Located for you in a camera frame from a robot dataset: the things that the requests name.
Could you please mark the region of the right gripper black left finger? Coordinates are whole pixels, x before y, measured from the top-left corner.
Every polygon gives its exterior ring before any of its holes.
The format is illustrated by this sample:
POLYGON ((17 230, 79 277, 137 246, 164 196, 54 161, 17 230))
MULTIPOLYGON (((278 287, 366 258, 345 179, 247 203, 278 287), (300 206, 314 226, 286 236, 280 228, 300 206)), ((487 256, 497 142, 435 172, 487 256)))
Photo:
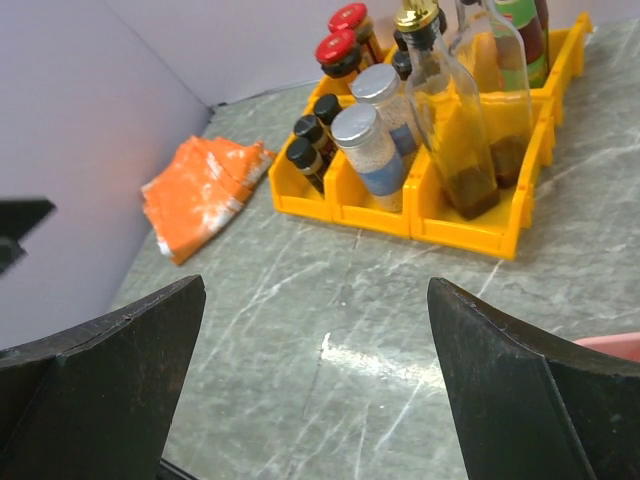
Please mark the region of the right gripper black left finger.
POLYGON ((156 479, 205 302, 190 275, 2 350, 2 478, 156 479))

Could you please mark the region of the red lid sauce jar back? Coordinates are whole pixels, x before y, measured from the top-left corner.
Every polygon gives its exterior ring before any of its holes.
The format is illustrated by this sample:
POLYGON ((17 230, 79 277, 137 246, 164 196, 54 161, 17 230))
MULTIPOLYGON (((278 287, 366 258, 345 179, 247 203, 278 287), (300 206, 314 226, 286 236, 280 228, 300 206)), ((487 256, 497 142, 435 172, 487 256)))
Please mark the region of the red lid sauce jar back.
POLYGON ((340 8, 328 20, 331 33, 351 30, 363 50, 368 65, 383 63, 385 59, 378 38, 374 31, 374 22, 369 15, 368 7, 363 2, 353 2, 340 8))

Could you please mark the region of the white powder bottle black cap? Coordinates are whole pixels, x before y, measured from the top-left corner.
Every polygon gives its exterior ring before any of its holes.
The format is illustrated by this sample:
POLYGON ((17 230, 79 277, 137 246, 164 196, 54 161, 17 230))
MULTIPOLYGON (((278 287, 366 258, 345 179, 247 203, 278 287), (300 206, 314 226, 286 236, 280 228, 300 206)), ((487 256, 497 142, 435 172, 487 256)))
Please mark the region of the white powder bottle black cap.
POLYGON ((393 33, 393 38, 396 42, 397 48, 400 52, 407 52, 408 48, 407 48, 407 44, 403 38, 402 33, 396 29, 393 33))

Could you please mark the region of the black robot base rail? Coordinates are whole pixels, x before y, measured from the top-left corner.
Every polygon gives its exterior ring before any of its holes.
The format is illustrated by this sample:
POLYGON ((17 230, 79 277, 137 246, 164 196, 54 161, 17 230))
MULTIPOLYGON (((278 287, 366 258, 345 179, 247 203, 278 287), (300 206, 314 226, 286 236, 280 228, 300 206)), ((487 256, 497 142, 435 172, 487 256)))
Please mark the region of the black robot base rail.
POLYGON ((161 458, 156 471, 157 480, 198 480, 198 478, 168 460, 161 458))

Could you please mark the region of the small black cap shaker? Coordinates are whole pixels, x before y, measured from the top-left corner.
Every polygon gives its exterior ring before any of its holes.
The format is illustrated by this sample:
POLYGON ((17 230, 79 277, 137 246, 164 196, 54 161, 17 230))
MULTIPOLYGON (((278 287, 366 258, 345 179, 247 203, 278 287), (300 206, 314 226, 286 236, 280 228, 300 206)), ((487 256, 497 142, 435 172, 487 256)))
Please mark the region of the small black cap shaker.
POLYGON ((293 133, 307 139, 320 154, 322 160, 330 165, 337 151, 336 144, 327 133, 327 129, 313 114, 301 116, 294 124, 293 133))
POLYGON ((337 115, 343 110, 338 96, 329 93, 319 97, 313 105, 313 114, 323 125, 328 135, 332 137, 331 126, 337 115))
POLYGON ((324 194, 324 177, 328 164, 305 138, 297 137, 286 149, 286 159, 307 179, 320 194, 324 194))

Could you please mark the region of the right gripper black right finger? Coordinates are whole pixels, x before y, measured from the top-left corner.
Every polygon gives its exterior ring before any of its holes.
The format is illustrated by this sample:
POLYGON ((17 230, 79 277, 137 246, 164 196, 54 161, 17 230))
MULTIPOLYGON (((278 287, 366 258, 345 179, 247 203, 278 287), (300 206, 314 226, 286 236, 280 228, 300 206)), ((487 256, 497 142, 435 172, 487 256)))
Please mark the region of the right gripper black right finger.
POLYGON ((635 479, 639 363, 510 316, 443 278, 431 330, 471 479, 635 479))

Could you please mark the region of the glass oil bottle gold spout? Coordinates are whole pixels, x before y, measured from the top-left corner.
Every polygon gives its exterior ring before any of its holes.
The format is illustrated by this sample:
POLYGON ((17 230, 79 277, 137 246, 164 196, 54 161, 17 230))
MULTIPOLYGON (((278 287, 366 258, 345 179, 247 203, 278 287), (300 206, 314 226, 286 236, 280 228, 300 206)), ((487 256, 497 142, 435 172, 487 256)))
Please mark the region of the glass oil bottle gold spout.
POLYGON ((533 133, 524 43, 492 1, 457 1, 450 51, 472 75, 480 95, 495 176, 517 184, 533 133))

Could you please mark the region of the white peppercorn jar silver lid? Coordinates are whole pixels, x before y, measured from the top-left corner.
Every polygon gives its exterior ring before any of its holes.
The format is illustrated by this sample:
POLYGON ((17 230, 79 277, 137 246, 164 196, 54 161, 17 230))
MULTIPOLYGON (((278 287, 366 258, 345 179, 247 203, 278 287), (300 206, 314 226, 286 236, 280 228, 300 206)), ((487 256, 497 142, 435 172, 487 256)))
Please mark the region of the white peppercorn jar silver lid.
POLYGON ((422 145, 422 134, 404 82, 392 65, 375 64, 357 75, 350 86, 358 103, 374 106, 403 159, 411 158, 422 145))

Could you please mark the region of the silver cap spice bottle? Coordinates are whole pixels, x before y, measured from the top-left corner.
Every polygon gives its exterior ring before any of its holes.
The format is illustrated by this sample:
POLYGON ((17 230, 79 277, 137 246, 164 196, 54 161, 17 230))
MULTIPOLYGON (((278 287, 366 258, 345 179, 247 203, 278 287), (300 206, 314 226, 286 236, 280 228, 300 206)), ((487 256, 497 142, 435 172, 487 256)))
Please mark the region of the silver cap spice bottle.
POLYGON ((367 191, 382 210, 402 210, 408 170, 376 108, 355 103, 331 124, 331 134, 367 191))

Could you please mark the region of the chili sauce bottle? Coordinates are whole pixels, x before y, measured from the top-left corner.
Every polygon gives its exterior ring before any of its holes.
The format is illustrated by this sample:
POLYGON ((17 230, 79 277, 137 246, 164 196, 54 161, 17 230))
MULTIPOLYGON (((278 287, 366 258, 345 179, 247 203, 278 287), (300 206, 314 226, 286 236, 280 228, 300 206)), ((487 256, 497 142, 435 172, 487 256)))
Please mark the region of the chili sauce bottle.
POLYGON ((546 70, 544 38, 534 0, 497 0, 495 6, 515 26, 522 38, 530 87, 542 88, 549 72, 546 70))
POLYGON ((549 10, 546 0, 534 0, 538 20, 541 26, 542 35, 544 38, 544 55, 546 60, 546 70, 550 72, 551 62, 549 54, 549 10))

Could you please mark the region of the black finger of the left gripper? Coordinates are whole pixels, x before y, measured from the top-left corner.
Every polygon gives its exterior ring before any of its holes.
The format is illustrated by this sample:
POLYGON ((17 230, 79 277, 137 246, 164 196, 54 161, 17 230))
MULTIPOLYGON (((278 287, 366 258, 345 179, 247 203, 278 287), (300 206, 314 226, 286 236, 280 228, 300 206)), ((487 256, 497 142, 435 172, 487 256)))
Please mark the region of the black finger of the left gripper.
POLYGON ((26 255, 21 240, 55 209, 55 204, 47 198, 1 199, 2 274, 26 255))

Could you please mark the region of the red lid sauce jar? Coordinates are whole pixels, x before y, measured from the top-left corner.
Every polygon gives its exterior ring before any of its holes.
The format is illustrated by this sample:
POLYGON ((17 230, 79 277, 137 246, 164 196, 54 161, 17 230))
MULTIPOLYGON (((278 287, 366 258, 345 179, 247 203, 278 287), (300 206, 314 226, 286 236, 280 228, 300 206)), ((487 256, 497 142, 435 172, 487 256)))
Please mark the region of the red lid sauce jar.
POLYGON ((328 20, 331 33, 351 30, 363 50, 368 65, 383 63, 385 59, 378 38, 374 31, 374 22, 369 15, 368 7, 363 2, 353 2, 340 8, 328 20))
POLYGON ((316 47, 315 59, 322 71, 333 79, 353 77, 366 68, 360 43, 352 30, 339 30, 326 36, 316 47))

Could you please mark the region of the red lid sauce jar front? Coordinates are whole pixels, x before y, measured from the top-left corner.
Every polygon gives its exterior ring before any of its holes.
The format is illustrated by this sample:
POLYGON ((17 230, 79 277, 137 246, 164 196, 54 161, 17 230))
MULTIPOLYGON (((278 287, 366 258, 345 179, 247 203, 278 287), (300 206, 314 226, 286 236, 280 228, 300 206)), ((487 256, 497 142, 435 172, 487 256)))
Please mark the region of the red lid sauce jar front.
POLYGON ((352 30, 339 30, 326 36, 316 47, 315 59, 322 71, 333 79, 353 77, 366 68, 360 43, 352 30))

